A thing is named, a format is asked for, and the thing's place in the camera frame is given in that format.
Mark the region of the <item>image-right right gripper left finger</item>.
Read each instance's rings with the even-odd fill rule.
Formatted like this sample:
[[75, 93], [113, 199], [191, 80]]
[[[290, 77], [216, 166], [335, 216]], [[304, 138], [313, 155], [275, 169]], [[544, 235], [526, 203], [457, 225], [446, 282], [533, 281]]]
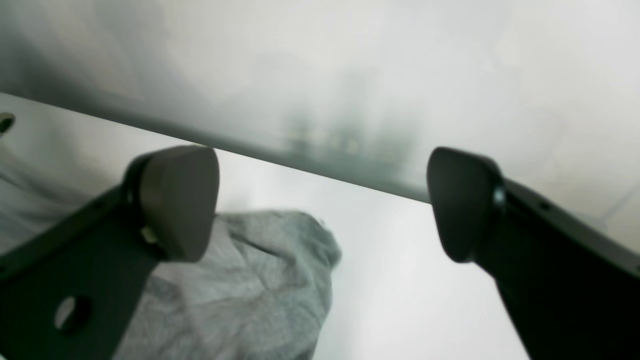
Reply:
[[2, 357], [112, 358], [158, 264], [204, 257], [219, 184], [212, 148], [145, 153], [121, 185], [2, 255]]

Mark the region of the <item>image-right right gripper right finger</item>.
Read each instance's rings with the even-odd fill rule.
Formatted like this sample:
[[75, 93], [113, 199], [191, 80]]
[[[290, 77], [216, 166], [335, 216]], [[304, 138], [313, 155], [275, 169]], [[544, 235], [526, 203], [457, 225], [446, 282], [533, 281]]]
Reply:
[[426, 183], [443, 250], [494, 279], [530, 359], [640, 357], [638, 253], [504, 177], [489, 157], [439, 146]]

